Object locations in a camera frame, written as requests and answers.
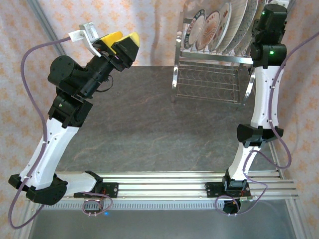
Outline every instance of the dark gray countertop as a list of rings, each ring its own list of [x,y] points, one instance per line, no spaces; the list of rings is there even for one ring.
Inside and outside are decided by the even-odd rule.
[[[156,66],[112,72],[113,88],[95,93],[93,108],[57,171],[226,170],[238,147],[237,125],[250,123],[254,97],[239,110],[194,99],[172,104],[172,73],[172,67]],[[259,158],[251,169],[273,167]]]

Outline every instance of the wire rack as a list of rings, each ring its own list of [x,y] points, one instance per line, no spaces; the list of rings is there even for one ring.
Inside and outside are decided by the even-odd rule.
[[[180,61],[176,96],[238,104],[238,68]]]
[[[184,37],[190,22],[191,19],[184,18],[181,12],[176,38],[172,103],[175,97],[184,97],[242,104],[249,94],[240,99],[239,82],[246,80],[248,84],[249,79],[241,79],[238,68],[253,63],[245,54],[246,49],[240,54],[234,51],[227,54],[209,52],[208,47],[201,51],[197,51],[195,46],[184,49]]]

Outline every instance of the decorative plate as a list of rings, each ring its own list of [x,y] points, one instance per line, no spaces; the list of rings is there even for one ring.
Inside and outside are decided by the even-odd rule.
[[[236,32],[240,26],[240,23],[244,17],[246,6],[248,0],[231,0],[231,16],[229,26],[226,32],[224,39],[221,44],[217,48],[217,52],[222,52],[226,49],[226,47],[233,40]]]
[[[232,51],[244,38],[246,32],[248,31],[254,19],[255,13],[257,11],[257,6],[258,6],[258,0],[248,0],[243,20],[241,21],[241,24],[236,32],[236,35],[234,36],[230,44],[227,46],[224,53]]]
[[[204,9],[199,10],[199,12],[194,16],[188,29],[186,31],[184,48],[189,49],[198,39],[204,24],[205,24],[206,12]]]
[[[225,3],[224,6],[220,9],[220,24],[218,26],[218,31],[215,34],[213,40],[208,45],[209,51],[215,50],[221,44],[224,39],[227,28],[230,22],[231,16],[231,4],[229,2]]]
[[[253,25],[256,19],[259,19],[261,16],[261,13],[264,10],[264,6],[266,4],[266,0],[262,0],[258,2],[258,7],[257,7],[257,11],[255,14],[255,17],[253,19],[252,24],[250,25],[247,33],[245,34],[244,38],[241,40],[241,42],[235,47],[234,52],[236,55],[241,55],[241,54],[245,54],[247,48],[249,47],[249,44],[251,42],[251,40],[253,39],[252,37],[252,29],[253,29]]]
[[[196,49],[198,51],[205,48],[206,45],[210,43],[210,41],[215,36],[218,26],[219,26],[220,14],[219,11],[213,11],[207,18],[204,24],[203,31],[200,37],[196,41]]]

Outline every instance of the patterned wallpaper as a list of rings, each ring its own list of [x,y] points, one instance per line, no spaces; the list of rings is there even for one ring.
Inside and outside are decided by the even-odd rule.
[[[316,0],[298,0],[286,27],[283,42],[288,52],[319,30]],[[287,62],[280,85],[279,125],[293,157],[286,171],[296,179],[307,221],[319,238],[319,37],[297,51]],[[281,159],[285,150],[277,145]]]
[[[78,24],[92,21],[100,36],[121,30],[124,34],[137,31],[141,47],[135,65],[172,65],[179,12],[185,0],[39,0],[59,38],[78,29]],[[204,0],[184,6],[193,15],[202,6],[218,6],[222,0]],[[319,29],[319,5],[316,0],[297,0],[286,28],[283,42],[291,50]],[[7,209],[14,196],[8,185],[11,174],[20,172],[41,137],[38,116],[24,92],[19,74],[24,52],[34,45],[47,42],[40,24],[24,0],[0,1],[0,238],[12,237],[6,223]],[[66,53],[80,64],[91,59],[81,42],[63,43]],[[32,53],[26,63],[26,77],[42,112],[47,113],[54,98],[54,87],[47,81],[51,61],[56,57],[48,47]],[[281,84],[279,102],[280,126],[293,154],[293,163],[286,171],[297,180],[305,206],[307,221],[314,238],[319,238],[319,41],[313,41],[287,63]],[[286,158],[277,145],[281,158]],[[23,206],[18,201],[14,213]]]
[[[9,239],[13,230],[7,212],[15,190],[7,181],[19,173],[33,155],[41,138],[41,123],[23,87],[20,62],[31,47],[48,41],[33,12],[24,0],[0,1],[0,238]],[[53,48],[33,52],[26,61],[26,79],[35,101],[46,115],[54,99],[48,83],[49,67],[57,57]],[[24,197],[13,212],[17,225]]]

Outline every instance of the purple cable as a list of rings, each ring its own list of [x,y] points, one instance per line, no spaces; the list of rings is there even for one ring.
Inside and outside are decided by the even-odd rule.
[[[22,82],[23,82],[23,85],[24,85],[24,88],[35,108],[35,110],[37,111],[38,115],[40,116],[41,118],[41,122],[42,122],[42,128],[43,128],[43,142],[47,142],[47,127],[46,127],[46,123],[45,123],[45,118],[41,112],[41,110],[39,109],[38,105],[36,104],[36,102],[34,101],[34,98],[30,92],[30,89],[29,89],[29,86],[28,84],[26,83],[26,80],[25,80],[25,75],[24,75],[24,65],[25,65],[25,61],[26,61],[26,58],[28,57],[28,55],[34,51],[34,50],[37,50],[41,47],[45,47],[45,46],[50,46],[50,45],[54,45],[54,44],[58,44],[58,43],[62,43],[62,42],[65,42],[65,41],[68,41],[68,40],[71,40],[70,37],[66,37],[66,38],[63,38],[63,39],[60,39],[60,40],[56,40],[56,41],[51,41],[51,42],[47,42],[47,43],[44,43],[44,44],[40,44],[40,45],[37,45],[31,49],[29,49],[23,56],[22,58],[22,61],[21,61],[21,65],[20,65],[20,71],[21,71],[21,77],[22,77]],[[27,221],[25,222],[24,224],[20,225],[20,226],[15,226],[13,225],[12,223],[12,212],[13,212],[13,208],[16,204],[16,201],[22,191],[22,188],[25,186],[26,182],[28,181],[28,178],[31,177],[31,174],[33,173],[33,171],[35,170],[35,168],[37,167],[37,165],[39,164],[42,156],[44,155],[44,152],[45,152],[45,148],[46,148],[46,143],[43,143],[42,147],[41,147],[41,150],[40,150],[40,153],[36,159],[36,161],[34,162],[34,164],[32,165],[32,167],[30,168],[30,171],[27,173],[27,177],[23,180],[23,182],[21,183],[20,187],[18,188],[14,198],[13,198],[13,201],[11,202],[11,205],[10,205],[10,208],[9,208],[9,212],[8,212],[8,223],[10,224],[10,226],[13,228],[13,229],[20,229],[20,228],[23,228],[25,225],[27,225],[28,223],[30,223],[37,215],[38,213],[40,212],[40,210],[44,207],[44,205],[41,205],[41,207],[35,212],[35,214]]]
[[[288,163],[286,166],[279,166],[277,165],[276,163],[274,163],[271,159],[269,159],[266,155],[264,155],[262,152],[259,152],[259,151],[256,151],[256,150],[252,150],[250,151],[250,153],[248,154],[246,160],[245,160],[245,163],[244,163],[244,167],[243,167],[243,174],[244,176],[246,177],[247,181],[251,181],[253,183],[258,183],[258,184],[261,184],[261,185],[264,185],[265,186],[265,189],[264,191],[260,194],[260,196],[256,199],[255,203],[250,206],[246,211],[244,212],[239,212],[239,213],[236,213],[236,214],[227,214],[221,210],[219,210],[217,208],[217,202],[220,198],[222,197],[227,197],[227,198],[230,198],[231,200],[233,200],[234,202],[236,202],[235,198],[233,197],[230,197],[230,196],[225,196],[225,195],[222,195],[222,196],[219,196],[216,198],[216,201],[215,201],[215,208],[217,210],[217,212],[223,214],[223,215],[227,215],[227,216],[236,216],[236,215],[241,215],[241,214],[244,214],[248,211],[250,211],[251,209],[253,209],[253,207],[258,203],[258,201],[261,199],[261,197],[265,194],[266,190],[268,189],[268,185],[266,183],[262,183],[262,182],[257,182],[253,179],[251,179],[246,173],[246,166],[247,166],[247,163],[248,163],[248,160],[249,158],[251,157],[252,153],[258,153],[260,154],[261,156],[263,156],[269,163],[271,163],[272,165],[274,165],[276,168],[280,168],[280,169],[287,169],[290,167],[291,165],[291,162],[292,162],[292,157],[291,157],[291,153],[288,149],[288,146],[286,145],[286,143],[284,142],[284,140],[280,137],[280,135],[277,133],[277,131],[275,130],[275,127],[273,125],[273,122],[272,122],[272,102],[273,102],[273,97],[274,97],[274,90],[275,90],[275,87],[276,87],[276,83],[277,83],[277,80],[278,80],[278,77],[279,77],[279,74],[281,73],[281,71],[283,70],[286,62],[288,61],[288,59],[291,57],[292,54],[294,54],[299,48],[301,48],[302,46],[304,46],[305,44],[307,44],[308,42],[310,42],[311,40],[315,39],[316,37],[319,36],[319,32],[317,32],[315,35],[313,35],[312,37],[308,38],[307,40],[305,40],[304,42],[302,42],[301,44],[299,44],[298,46],[296,46],[288,55],[287,57],[284,59],[284,61],[282,62],[281,66],[279,67],[278,71],[276,72],[275,74],[275,77],[274,77],[274,80],[273,80],[273,83],[272,83],[272,88],[270,90],[270,96],[269,96],[269,102],[268,102],[268,116],[269,116],[269,125],[270,125],[270,128],[272,129],[272,131],[274,132],[275,136],[277,137],[277,139],[279,140],[279,142],[283,145],[283,147],[285,148],[285,151],[287,152],[287,155],[288,155]]]
[[[108,198],[110,199],[111,203],[109,204],[109,206],[106,208],[106,209],[102,209],[100,212],[98,213],[94,213],[94,216],[97,216],[99,214],[102,214],[102,213],[105,213],[112,205],[113,205],[113,200],[112,198],[110,198],[109,196],[105,195],[105,194],[101,194],[101,193],[90,193],[90,192],[81,192],[83,194],[87,194],[87,195],[91,195],[91,196],[99,196],[99,197],[104,197],[104,198]],[[93,203],[97,203],[99,205],[99,208],[103,208],[102,206],[102,201],[96,201],[96,200],[88,200],[88,201],[85,201],[82,205],[82,212],[88,216],[91,216],[92,214],[91,213],[87,213],[84,209],[84,206],[85,204],[89,203],[89,202],[93,202]]]

